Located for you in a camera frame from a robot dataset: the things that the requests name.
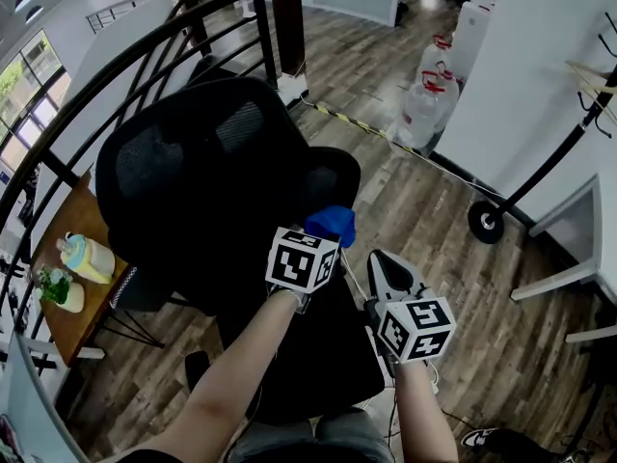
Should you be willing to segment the person's left forearm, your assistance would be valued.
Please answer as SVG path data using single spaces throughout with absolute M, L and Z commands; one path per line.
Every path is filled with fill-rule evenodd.
M 249 325 L 208 368 L 173 422 L 141 445 L 100 463 L 117 463 L 142 447 L 189 447 L 225 451 L 287 332 L 298 308 L 282 289 L 259 308 Z

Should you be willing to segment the yellow black floor strip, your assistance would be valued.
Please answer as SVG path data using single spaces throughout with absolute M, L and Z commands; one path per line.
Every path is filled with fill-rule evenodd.
M 405 151 L 407 153 L 410 153 L 412 155 L 415 155 L 415 156 L 418 156 L 420 158 L 423 158 L 423 155 L 419 151 L 413 150 L 412 148 L 409 148 L 409 147 L 406 147 L 404 145 L 401 145 L 400 143 L 398 143 L 398 142 L 394 141 L 393 139 L 391 139 L 385 131 L 383 131 L 381 129 L 378 129 L 376 127 L 373 127 L 372 125 L 370 125 L 368 123 L 364 123 L 364 122 L 359 121 L 359 120 L 357 120 L 355 118 L 350 118 L 350 117 L 348 117 L 348 116 L 346 116 L 346 115 L 344 115 L 342 113 L 330 110 L 330 109 L 328 109 L 326 107 L 323 107 L 323 106 L 320 106 L 320 105 L 317 105 L 317 104 L 314 104 L 314 103 L 307 102 L 307 106 L 313 108 L 316 111 L 319 111 L 320 113 L 322 113 L 324 115 L 328 115 L 328 116 L 337 118 L 340 121 L 352 124 L 352 125 L 360 128 L 361 130 L 367 132 L 367 133 L 370 133 L 370 134 L 376 135 L 376 136 L 378 136 L 378 137 L 380 137 L 382 139 L 385 139 L 391 145 L 399 148 L 400 150 L 403 150 L 403 151 Z

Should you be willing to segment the black mesh office chair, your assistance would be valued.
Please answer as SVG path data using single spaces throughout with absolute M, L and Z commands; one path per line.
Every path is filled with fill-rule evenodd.
M 330 205 L 351 206 L 359 182 L 360 167 L 350 154 L 313 147 L 292 187 L 280 198 L 258 197 L 252 211 L 187 230 L 179 224 L 145 232 L 109 230 L 109 240 L 128 263 L 169 284 L 205 314 L 217 315 L 264 293 L 267 254 L 278 227 L 302 226 Z

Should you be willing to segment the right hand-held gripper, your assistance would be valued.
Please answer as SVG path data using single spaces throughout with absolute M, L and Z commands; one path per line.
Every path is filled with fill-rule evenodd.
M 369 254 L 370 327 L 382 354 L 407 364 L 442 356 L 456 330 L 447 299 L 427 288 L 418 270 L 383 250 Z

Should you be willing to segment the white desk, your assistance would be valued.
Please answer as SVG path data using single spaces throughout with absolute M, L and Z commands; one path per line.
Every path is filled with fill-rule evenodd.
M 20 335 L 9 343 L 0 380 L 0 415 L 6 415 L 24 458 L 37 463 L 92 463 L 78 446 L 45 391 Z

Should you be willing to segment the white table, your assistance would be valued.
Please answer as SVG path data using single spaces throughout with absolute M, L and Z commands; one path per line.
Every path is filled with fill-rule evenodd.
M 593 281 L 617 308 L 617 181 L 611 181 L 603 174 L 591 177 L 570 197 L 546 213 L 530 229 L 529 235 L 535 237 L 547 230 L 587 195 L 592 199 L 591 257 L 546 279 L 514 289 L 510 295 L 512 300 L 521 301 L 574 282 Z

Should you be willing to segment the green plant in cream pot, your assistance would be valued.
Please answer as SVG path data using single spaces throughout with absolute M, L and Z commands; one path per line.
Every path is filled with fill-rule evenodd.
M 42 266 L 36 272 L 35 292 L 42 302 L 50 302 L 70 313 L 81 313 L 85 306 L 85 289 L 71 275 L 58 267 Z

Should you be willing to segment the large window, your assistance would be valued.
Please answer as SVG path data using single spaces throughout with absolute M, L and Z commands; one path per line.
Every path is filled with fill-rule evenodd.
M 11 177 L 63 105 L 71 78 L 38 31 L 0 72 L 0 171 Z

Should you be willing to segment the black curved railing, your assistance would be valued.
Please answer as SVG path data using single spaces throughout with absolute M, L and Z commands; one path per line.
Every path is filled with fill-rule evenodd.
M 20 264 L 20 258 L 27 254 L 26 244 L 30 241 L 32 230 L 45 212 L 47 205 L 53 199 L 56 191 L 63 184 L 71 187 L 76 185 L 76 174 L 73 172 L 74 166 L 88 153 L 91 146 L 112 123 L 122 125 L 126 117 L 126 111 L 130 108 L 130 105 L 147 96 L 152 86 L 156 84 L 160 86 L 155 98 L 152 100 L 152 102 L 156 104 L 165 91 L 168 79 L 172 76 L 176 68 L 180 67 L 195 54 L 209 47 L 213 42 L 251 22 L 257 23 L 257 37 L 253 41 L 245 43 L 224 58 L 213 63 L 210 68 L 205 69 L 194 79 L 188 81 L 187 86 L 189 88 L 196 87 L 209 73 L 221 68 L 233 58 L 257 44 L 259 44 L 262 49 L 262 60 L 255 63 L 255 66 L 257 68 L 260 66 L 265 67 L 267 82 L 269 84 L 273 85 L 276 82 L 277 70 L 274 63 L 265 0 L 253 0 L 255 4 L 254 15 L 244 17 L 220 32 L 208 36 L 205 41 L 202 41 L 196 47 L 193 46 L 188 51 L 183 47 L 179 47 L 178 54 L 175 58 L 168 64 L 159 64 L 152 70 L 147 80 L 142 79 L 143 72 L 148 66 L 149 59 L 159 44 L 164 43 L 166 45 L 172 45 L 175 38 L 181 35 L 183 31 L 187 32 L 184 37 L 190 40 L 193 38 L 191 27 L 194 18 L 201 17 L 202 20 L 204 20 L 207 16 L 239 1 L 241 0 L 206 0 L 199 3 L 197 7 L 193 8 L 191 11 L 185 11 L 182 9 L 182 1 L 179 0 L 159 27 L 153 29 L 151 32 L 145 34 L 143 37 L 127 46 L 124 50 L 117 53 L 107 64 L 99 68 L 99 70 L 90 77 L 88 82 L 78 89 L 74 95 L 71 95 L 66 104 L 61 107 L 56 117 L 43 131 L 39 140 L 28 151 L 19 168 L 11 178 L 3 195 L 0 197 L 0 224 L 4 225 L 9 220 L 13 207 L 21 192 L 25 189 L 32 174 L 35 173 L 41 164 L 45 165 L 56 177 L 45 192 L 44 197 L 40 200 L 40 203 L 36 205 L 36 210 L 32 215 L 30 223 L 26 227 L 14 251 L 13 260 L 10 261 L 9 268 L 5 273 L 3 287 L 0 288 L 0 309 L 4 304 L 14 272 Z M 64 135 L 65 130 L 69 128 L 83 110 L 87 109 L 89 105 L 95 101 L 101 92 L 106 90 L 110 84 L 122 76 L 134 64 L 138 64 L 139 67 L 133 76 L 133 82 L 127 90 L 125 99 L 119 102 L 117 107 L 109 113 L 107 118 L 101 122 L 97 128 L 92 130 L 91 135 L 77 146 L 72 157 L 67 162 L 58 158 L 52 151 L 52 147 L 56 141 Z

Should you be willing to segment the person's right forearm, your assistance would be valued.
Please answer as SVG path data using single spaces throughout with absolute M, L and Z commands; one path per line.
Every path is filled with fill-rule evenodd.
M 422 362 L 395 369 L 400 438 L 405 463 L 458 463 L 456 441 Z

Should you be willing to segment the blue cloth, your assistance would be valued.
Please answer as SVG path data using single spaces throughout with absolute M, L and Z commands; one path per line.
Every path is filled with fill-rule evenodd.
M 319 238 L 335 237 L 342 248 L 349 248 L 356 240 L 355 212 L 341 205 L 327 206 L 305 220 L 305 232 Z

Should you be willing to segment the cream pitcher with blue lid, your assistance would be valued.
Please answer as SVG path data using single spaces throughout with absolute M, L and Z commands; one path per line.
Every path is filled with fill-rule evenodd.
M 73 273 L 101 285 L 112 282 L 116 258 L 113 252 L 83 234 L 68 232 L 56 240 L 62 263 Z

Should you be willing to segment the black chair seat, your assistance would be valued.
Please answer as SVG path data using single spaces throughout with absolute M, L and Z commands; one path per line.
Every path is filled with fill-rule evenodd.
M 339 266 L 295 314 L 247 410 L 256 422 L 300 422 L 361 403 L 385 388 L 364 313 Z

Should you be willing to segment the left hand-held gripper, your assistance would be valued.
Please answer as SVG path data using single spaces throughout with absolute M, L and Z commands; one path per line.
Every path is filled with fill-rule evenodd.
M 296 313 L 304 313 L 312 294 L 331 279 L 339 244 L 326 238 L 278 227 L 267 259 L 268 294 L 285 289 L 296 296 Z

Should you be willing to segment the person's black shirt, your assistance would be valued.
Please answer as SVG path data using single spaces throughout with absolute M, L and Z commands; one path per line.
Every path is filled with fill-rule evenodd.
M 124 454 L 117 463 L 221 463 L 224 451 L 204 448 L 142 447 Z

